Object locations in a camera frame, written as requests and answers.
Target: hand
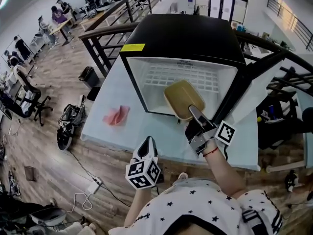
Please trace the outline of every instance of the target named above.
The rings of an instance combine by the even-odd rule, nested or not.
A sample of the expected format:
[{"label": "hand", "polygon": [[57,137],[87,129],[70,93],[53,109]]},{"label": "hand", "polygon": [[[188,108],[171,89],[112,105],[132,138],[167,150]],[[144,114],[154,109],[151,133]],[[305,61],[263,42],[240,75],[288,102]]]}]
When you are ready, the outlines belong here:
[{"label": "hand", "polygon": [[217,147],[215,139],[211,139],[206,143],[206,149],[202,151],[202,154],[207,154],[213,151]]}]

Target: black and white marker cube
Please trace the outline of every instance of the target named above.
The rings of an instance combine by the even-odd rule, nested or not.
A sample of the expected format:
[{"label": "black and white marker cube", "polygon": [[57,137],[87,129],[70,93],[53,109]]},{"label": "black and white marker cube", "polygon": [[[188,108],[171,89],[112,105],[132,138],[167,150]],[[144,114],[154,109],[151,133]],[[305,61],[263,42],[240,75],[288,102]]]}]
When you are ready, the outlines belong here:
[{"label": "black and white marker cube", "polygon": [[234,138],[236,129],[231,126],[230,124],[226,123],[225,121],[222,121],[217,132],[215,133],[214,138],[218,139],[219,141],[230,145],[231,141]]},{"label": "black and white marker cube", "polygon": [[126,179],[135,189],[155,186],[160,173],[161,169],[155,158],[141,160],[126,166]]}]

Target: black fridge top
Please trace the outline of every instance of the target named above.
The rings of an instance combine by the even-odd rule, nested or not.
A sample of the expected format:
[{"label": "black fridge top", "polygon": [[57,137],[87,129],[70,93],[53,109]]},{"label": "black fridge top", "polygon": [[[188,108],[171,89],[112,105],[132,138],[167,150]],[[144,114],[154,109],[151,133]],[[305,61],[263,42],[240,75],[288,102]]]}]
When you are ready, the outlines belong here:
[{"label": "black fridge top", "polygon": [[206,16],[152,14],[146,16],[126,44],[145,44],[142,51],[122,56],[170,57],[246,66],[237,37],[226,20]]}]

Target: pink cloth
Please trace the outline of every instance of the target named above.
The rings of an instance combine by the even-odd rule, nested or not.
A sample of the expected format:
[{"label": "pink cloth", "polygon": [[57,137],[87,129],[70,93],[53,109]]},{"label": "pink cloth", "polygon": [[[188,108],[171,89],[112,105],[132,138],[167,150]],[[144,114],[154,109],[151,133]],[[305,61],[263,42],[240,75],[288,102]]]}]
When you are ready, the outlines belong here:
[{"label": "pink cloth", "polygon": [[112,126],[122,124],[125,121],[129,110],[130,107],[124,105],[121,105],[118,110],[111,108],[109,114],[104,116],[102,121]]}]

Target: white cable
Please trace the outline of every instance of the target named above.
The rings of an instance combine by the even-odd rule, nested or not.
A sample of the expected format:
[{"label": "white cable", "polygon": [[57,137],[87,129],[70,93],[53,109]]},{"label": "white cable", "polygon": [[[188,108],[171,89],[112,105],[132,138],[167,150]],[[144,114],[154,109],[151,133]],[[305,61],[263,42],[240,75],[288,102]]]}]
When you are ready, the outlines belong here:
[{"label": "white cable", "polygon": [[[82,204],[83,209],[84,209],[85,211],[89,211],[89,210],[92,209],[92,203],[91,203],[90,200],[88,199],[88,198],[90,197],[91,193],[90,193],[88,196],[87,196],[86,194],[84,194],[84,193],[75,193],[75,195],[74,195],[73,209],[72,209],[71,211],[67,211],[67,212],[72,213],[72,212],[74,211],[74,209],[75,209],[75,203],[76,203],[76,195],[79,195],[79,194],[84,195],[84,196],[86,197],[86,200],[85,200],[84,203]],[[88,208],[88,209],[86,209],[86,208],[84,207],[84,204],[85,204],[87,201],[90,203],[90,206],[91,206],[91,207]]]}]

